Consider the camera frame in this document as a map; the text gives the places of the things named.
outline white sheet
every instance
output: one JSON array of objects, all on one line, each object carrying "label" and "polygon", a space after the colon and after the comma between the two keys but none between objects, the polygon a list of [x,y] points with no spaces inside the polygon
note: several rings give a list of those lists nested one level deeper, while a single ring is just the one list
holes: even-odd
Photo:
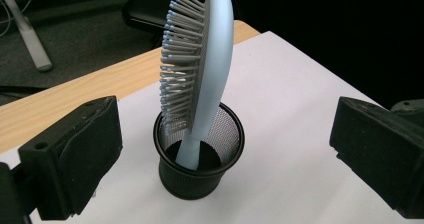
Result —
[{"label": "white sheet", "polygon": [[[422,223],[391,210],[336,158],[329,137],[340,96],[373,102],[271,32],[242,42],[222,102],[240,118],[246,143],[218,188],[185,201],[162,186],[155,83],[119,101],[122,154],[82,215],[66,223]],[[5,160],[17,163],[16,150]],[[40,223],[36,211],[31,218]]]}]

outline table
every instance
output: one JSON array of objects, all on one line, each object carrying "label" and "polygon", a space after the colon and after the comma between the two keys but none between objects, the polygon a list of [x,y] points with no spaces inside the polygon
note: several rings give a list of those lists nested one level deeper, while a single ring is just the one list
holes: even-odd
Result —
[{"label": "table", "polygon": [[234,47],[222,102],[243,124],[245,148],[200,200],[178,199],[159,180],[159,86],[156,78],[121,97],[121,156],[66,223],[422,223],[391,210],[329,146],[338,98],[373,100],[272,32]]},{"label": "table", "polygon": [[[258,34],[248,24],[234,22],[234,43]],[[0,153],[24,144],[82,103],[109,95],[122,99],[156,82],[160,57],[158,48],[0,106]]]}]

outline cable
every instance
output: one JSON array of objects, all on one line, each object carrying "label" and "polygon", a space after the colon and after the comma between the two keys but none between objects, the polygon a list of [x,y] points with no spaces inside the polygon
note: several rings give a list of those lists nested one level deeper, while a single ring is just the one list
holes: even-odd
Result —
[{"label": "cable", "polygon": [[[29,6],[29,4],[31,3],[31,1],[32,0],[28,0],[27,1],[27,3],[25,4],[25,6],[24,6],[24,8],[22,8],[22,10],[21,10],[21,12],[23,13],[26,9],[27,9],[27,7]],[[0,24],[3,24],[3,23],[7,23],[7,27],[6,27],[6,29],[0,34],[0,37],[2,37],[2,36],[4,36],[6,33],[7,33],[7,31],[9,30],[9,28],[10,28],[10,23],[12,22],[12,20],[14,20],[15,19],[15,17],[11,17],[10,16],[10,12],[9,12],[9,9],[7,8],[7,6],[4,4],[4,2],[3,1],[1,1],[1,4],[2,4],[2,6],[4,7],[4,10],[6,11],[6,14],[7,14],[7,20],[5,20],[5,21],[0,21]]]},{"label": "cable", "polygon": [[7,9],[7,7],[6,7],[6,5],[4,5],[4,3],[3,2],[1,2],[1,4],[2,4],[2,6],[4,7],[4,10],[6,11],[6,13],[7,13],[7,20],[6,21],[2,21],[2,22],[0,22],[0,23],[5,23],[5,22],[7,22],[7,27],[6,27],[6,29],[0,34],[0,37],[2,37],[2,36],[4,36],[6,33],[7,33],[7,31],[9,30],[9,28],[10,28],[10,23],[12,22],[12,19],[11,19],[11,17],[10,17],[10,12],[9,12],[9,9]]}]

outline black mesh cup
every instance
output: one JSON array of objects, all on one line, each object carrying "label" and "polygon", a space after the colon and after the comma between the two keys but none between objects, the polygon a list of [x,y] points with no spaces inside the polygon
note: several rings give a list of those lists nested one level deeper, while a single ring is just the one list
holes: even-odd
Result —
[{"label": "black mesh cup", "polygon": [[182,199],[195,200],[209,195],[243,152],[243,127],[223,103],[219,105],[209,135],[201,142],[198,170],[184,168],[175,162],[184,131],[166,135],[164,129],[160,113],[153,130],[160,155],[159,177],[171,194]]}]

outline office chair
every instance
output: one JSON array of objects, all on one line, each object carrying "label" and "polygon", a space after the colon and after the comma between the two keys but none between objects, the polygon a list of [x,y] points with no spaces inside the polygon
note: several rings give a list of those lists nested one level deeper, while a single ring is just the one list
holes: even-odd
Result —
[{"label": "office chair", "polygon": [[[124,23],[130,27],[153,33],[152,49],[160,47],[171,0],[128,0],[122,9]],[[234,8],[234,17],[238,19],[240,12]]]}]

